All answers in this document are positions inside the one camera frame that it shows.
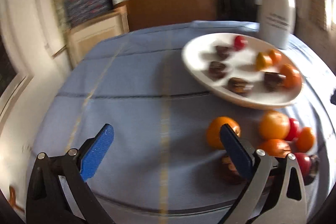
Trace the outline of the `small orange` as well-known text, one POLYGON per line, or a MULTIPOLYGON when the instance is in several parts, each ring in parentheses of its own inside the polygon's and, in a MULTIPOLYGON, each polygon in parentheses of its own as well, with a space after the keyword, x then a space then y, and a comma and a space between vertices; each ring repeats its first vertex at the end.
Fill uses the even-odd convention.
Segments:
POLYGON ((269 139, 262 142, 258 149, 264 150, 269 156, 285 158, 291 153, 290 145, 282 139, 269 139))
POLYGON ((295 146, 298 152, 306 153, 315 143, 315 135, 311 127, 304 127, 299 134, 295 146))

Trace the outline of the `large smooth orange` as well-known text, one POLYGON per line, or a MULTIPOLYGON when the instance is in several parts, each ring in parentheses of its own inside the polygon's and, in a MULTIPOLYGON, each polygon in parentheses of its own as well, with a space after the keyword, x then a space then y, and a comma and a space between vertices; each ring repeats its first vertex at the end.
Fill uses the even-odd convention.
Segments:
POLYGON ((241 135, 241 128, 235 120, 229 117, 217 117, 210 123, 206 131, 207 144, 213 149, 224 149, 220 137, 220 130, 224 124, 230 125, 238 137, 241 135))

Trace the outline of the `large pale orange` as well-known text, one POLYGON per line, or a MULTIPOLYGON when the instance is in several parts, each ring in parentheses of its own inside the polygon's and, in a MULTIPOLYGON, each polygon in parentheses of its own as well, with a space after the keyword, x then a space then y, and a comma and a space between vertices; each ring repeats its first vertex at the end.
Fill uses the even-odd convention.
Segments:
POLYGON ((289 130, 289 117, 276 110, 267 111, 259 124, 259 135, 264 140, 285 139, 289 130))

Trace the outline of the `red plum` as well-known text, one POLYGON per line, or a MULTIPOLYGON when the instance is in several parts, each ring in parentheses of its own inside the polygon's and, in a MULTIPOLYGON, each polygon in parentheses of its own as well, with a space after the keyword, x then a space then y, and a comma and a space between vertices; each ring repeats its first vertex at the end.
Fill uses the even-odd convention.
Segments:
POLYGON ((285 137, 286 141, 293 141, 295 138, 298 138, 299 134, 301 133, 301 128, 299 121, 294 118, 289 118, 289 132, 288 135, 285 137))
POLYGON ((306 177, 310 173, 311 169, 311 159, 310 157, 301 152, 294 153, 295 158, 299 164, 299 168, 301 170, 302 176, 306 177))
POLYGON ((242 35, 238 35, 234 38, 235 51, 243 50, 247 46, 247 44, 248 44, 248 40, 242 35))

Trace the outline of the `red plum front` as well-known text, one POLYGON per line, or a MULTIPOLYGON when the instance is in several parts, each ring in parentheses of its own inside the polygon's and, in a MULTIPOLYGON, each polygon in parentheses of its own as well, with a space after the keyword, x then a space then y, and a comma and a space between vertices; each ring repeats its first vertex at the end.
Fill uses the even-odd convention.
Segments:
POLYGON ((311 169, 311 159, 310 157, 301 152, 294 153, 295 158, 299 164, 299 168, 301 170, 302 176, 306 177, 310 173, 311 169))

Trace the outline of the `small orange back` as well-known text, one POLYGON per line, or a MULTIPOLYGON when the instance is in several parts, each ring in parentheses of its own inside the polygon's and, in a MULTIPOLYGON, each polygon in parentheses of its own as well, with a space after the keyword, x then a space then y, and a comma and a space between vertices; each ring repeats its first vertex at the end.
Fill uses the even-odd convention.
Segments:
POLYGON ((298 152, 306 153, 315 143, 315 135, 311 127, 304 127, 299 134, 295 146, 298 152))

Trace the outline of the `dark water chestnut back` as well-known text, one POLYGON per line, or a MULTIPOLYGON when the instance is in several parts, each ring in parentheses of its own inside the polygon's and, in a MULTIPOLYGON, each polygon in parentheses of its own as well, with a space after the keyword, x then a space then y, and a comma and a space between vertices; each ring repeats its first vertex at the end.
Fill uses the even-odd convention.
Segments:
POLYGON ((227 83, 228 90, 240 96, 246 96, 252 91, 253 87, 254 85, 251 82, 238 77, 230 78, 227 83))

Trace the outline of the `dark water chestnut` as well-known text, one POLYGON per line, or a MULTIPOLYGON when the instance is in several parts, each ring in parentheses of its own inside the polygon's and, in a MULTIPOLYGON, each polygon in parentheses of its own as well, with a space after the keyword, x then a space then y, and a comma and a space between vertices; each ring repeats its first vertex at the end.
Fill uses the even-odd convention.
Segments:
POLYGON ((213 79, 222 79, 227 75, 227 66, 218 61, 209 64, 209 76, 213 79))
POLYGON ((318 157, 318 155, 309 156, 309 160, 310 160, 310 168, 307 171, 305 177, 303 178, 305 185, 312 184, 319 172, 320 158, 318 157))
POLYGON ((215 46, 215 50, 216 50, 217 56, 221 60, 227 59, 228 57, 230 57, 232 53, 232 48, 228 46, 215 46))
POLYGON ((284 86, 284 82, 286 80, 286 76, 277 73, 277 72, 265 72, 264 73, 264 87, 270 91, 276 91, 284 86))
POLYGON ((240 96, 246 96, 252 91, 253 87, 254 85, 251 82, 238 77, 230 78, 227 83, 228 90, 240 96))
POLYGON ((228 184, 238 185, 245 182, 245 179, 240 176, 228 155, 221 157, 219 171, 222 178, 228 184))

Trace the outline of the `dark water chestnut top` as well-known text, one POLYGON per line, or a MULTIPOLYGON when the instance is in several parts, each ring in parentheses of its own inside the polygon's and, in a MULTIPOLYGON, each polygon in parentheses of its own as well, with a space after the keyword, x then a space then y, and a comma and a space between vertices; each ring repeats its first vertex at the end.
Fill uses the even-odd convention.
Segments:
POLYGON ((305 185, 312 184, 319 172, 320 158, 318 157, 318 155, 309 156, 309 160, 310 160, 310 168, 307 171, 305 177, 303 178, 305 185))

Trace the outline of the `large bumpy orange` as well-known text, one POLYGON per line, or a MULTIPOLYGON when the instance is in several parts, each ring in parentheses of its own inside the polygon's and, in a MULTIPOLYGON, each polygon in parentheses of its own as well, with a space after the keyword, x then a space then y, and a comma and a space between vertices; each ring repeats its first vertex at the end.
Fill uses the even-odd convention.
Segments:
POLYGON ((280 74, 285 76, 284 87, 287 89, 297 88, 302 85, 300 72, 296 67, 290 64, 283 64, 280 68, 280 74))

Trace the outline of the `yellow orange fruit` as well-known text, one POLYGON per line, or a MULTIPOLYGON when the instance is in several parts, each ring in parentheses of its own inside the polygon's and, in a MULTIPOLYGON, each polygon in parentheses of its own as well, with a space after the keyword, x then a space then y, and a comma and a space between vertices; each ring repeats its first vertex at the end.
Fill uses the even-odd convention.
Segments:
POLYGON ((257 71, 262 71, 273 65, 273 61, 267 53, 259 52, 256 56, 255 68, 257 71))

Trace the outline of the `small orange fruit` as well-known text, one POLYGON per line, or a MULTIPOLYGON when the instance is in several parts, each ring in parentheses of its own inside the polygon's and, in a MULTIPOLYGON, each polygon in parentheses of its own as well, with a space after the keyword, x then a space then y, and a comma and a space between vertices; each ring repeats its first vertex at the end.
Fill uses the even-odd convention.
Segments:
POLYGON ((272 60, 273 66, 278 65, 282 61, 282 54, 278 50, 269 50, 268 56, 272 60))

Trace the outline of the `dark water chestnut front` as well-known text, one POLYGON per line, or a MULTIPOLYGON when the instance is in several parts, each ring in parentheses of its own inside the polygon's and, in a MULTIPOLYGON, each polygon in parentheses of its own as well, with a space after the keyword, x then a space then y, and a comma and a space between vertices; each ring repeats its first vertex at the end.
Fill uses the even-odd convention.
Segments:
POLYGON ((219 171, 222 178, 228 184, 238 185, 245 182, 245 179, 240 176, 228 155, 221 157, 219 171))

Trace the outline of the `blue checked tablecloth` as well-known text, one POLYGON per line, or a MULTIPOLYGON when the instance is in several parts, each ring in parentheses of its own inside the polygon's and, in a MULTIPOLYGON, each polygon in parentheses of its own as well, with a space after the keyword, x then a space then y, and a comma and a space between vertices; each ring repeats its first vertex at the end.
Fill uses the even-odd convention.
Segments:
POLYGON ((168 223, 216 223, 240 186, 214 175, 218 153, 205 145, 206 125, 227 115, 256 141, 261 111, 210 94, 185 70, 182 47, 201 35, 255 36, 249 22, 176 24, 138 30, 98 43, 73 70, 49 108, 33 153, 65 154, 105 124, 114 142, 88 184, 117 223, 158 223, 161 127, 168 125, 168 223))

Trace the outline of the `white oval plate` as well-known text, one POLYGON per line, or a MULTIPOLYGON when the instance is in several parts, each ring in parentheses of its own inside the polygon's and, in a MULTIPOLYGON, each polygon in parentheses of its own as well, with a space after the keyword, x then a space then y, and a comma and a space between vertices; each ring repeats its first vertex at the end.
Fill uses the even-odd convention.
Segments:
POLYGON ((269 92, 264 87, 264 71, 255 69, 255 59, 258 53, 274 49, 271 44, 245 35, 247 46, 241 51, 232 53, 224 64, 228 66, 228 75, 220 80, 209 76, 211 61, 219 61, 215 46, 234 45, 234 33, 213 33, 194 38, 187 42, 182 49, 182 61, 187 71, 208 91, 216 96, 242 107, 252 109, 271 110, 290 106, 297 103, 303 95, 305 80, 300 79, 300 84, 294 88, 281 88, 269 92), (253 89, 246 96, 240 96, 227 89, 227 82, 232 77, 238 77, 253 84, 253 89))

